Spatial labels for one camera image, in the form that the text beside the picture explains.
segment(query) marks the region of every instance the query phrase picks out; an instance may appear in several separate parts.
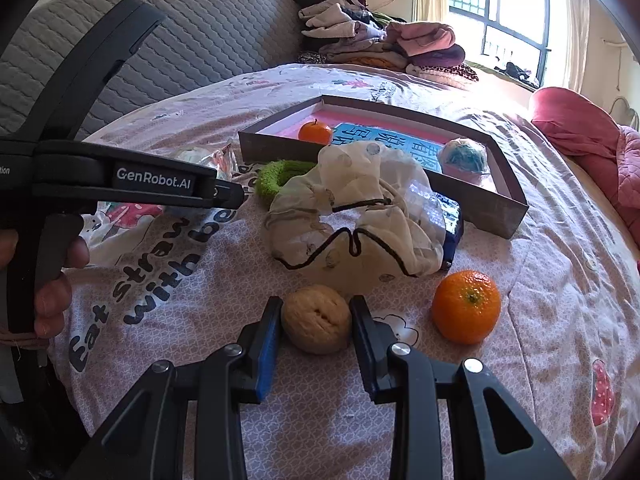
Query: blue yarn ball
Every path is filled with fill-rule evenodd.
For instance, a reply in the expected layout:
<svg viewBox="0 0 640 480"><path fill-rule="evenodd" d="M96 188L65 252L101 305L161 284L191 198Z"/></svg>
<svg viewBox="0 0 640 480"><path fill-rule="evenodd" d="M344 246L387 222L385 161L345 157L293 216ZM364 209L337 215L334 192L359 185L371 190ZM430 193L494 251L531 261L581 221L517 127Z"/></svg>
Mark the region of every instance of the blue yarn ball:
<svg viewBox="0 0 640 480"><path fill-rule="evenodd" d="M470 173L489 173L486 160L486 148L471 139L453 139L444 145L438 155L440 164L450 164L453 167Z"/></svg>

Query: mandarin orange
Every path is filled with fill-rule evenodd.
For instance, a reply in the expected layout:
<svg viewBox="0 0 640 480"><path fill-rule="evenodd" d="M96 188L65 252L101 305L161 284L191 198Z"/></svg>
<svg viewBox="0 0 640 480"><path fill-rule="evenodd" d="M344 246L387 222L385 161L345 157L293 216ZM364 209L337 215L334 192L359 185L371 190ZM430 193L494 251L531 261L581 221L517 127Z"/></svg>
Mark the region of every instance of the mandarin orange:
<svg viewBox="0 0 640 480"><path fill-rule="evenodd" d="M318 122L318 119L315 119L312 123L303 124L298 132L299 140L317 142L324 145L330 144L333 136L334 130L331 126Z"/></svg>
<svg viewBox="0 0 640 480"><path fill-rule="evenodd" d="M454 343L482 342L500 316L500 292L494 281L476 270L454 272L440 282L431 303L431 318Z"/></svg>

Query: gray quilted headboard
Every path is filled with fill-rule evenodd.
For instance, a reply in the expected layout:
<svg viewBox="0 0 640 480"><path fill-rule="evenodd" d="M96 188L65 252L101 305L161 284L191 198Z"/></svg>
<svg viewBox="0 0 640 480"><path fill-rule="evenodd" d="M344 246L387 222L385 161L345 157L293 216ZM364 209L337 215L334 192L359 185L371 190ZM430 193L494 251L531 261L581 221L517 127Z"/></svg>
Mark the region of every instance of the gray quilted headboard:
<svg viewBox="0 0 640 480"><path fill-rule="evenodd" d="M16 132L72 47L120 0L53 0L0 58L0 136ZM128 112L229 77L294 62L293 0L145 0L167 15L94 103L83 138Z"/></svg>

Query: human hand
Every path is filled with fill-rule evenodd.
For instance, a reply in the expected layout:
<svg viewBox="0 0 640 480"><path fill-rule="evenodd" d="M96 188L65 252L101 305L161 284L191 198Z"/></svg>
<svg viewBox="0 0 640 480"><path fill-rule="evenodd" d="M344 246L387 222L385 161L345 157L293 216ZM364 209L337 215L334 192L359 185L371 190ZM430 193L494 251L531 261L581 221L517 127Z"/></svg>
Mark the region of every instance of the human hand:
<svg viewBox="0 0 640 480"><path fill-rule="evenodd" d="M0 230L0 269L6 267L14 257L18 233ZM82 268L89 263L89 249L81 237L76 238L66 252L65 267ZM34 296L35 322L33 331L38 337L57 336L65 326L63 312L71 304L71 284L64 274L46 283Z"/></svg>

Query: bedsheet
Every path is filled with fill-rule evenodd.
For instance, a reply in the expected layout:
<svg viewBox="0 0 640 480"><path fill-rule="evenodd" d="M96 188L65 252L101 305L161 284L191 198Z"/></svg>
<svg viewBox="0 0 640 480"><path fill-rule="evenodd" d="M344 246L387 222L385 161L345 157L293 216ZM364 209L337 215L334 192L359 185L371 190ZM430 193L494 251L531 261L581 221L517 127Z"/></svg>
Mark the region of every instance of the bedsheet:
<svg viewBox="0 0 640 480"><path fill-rule="evenodd" d="M410 75L353 68L287 65L236 76L141 108L88 141L165 156L186 146L238 148L240 128L319 94L412 108L491 134L530 209L511 240L467 223L451 271L477 269L496 281L502 311L493 333L468 348L439 335L429 307L441 273L381 283L367 302L433 358L482 359L578 479L602 478L640 420L640 276L612 224L519 115ZM257 169L240 166L236 180L249 198L237 212L107 203L85 217L92 264L68 272L74 300L50 357L89 433L152 362L205 358L256 321L269 295L305 284L262 246ZM394 409L369 401L353 347L310 356L284 342L270 395L241 416L250 478L388 475ZM446 424L442 442L452 478Z"/></svg>

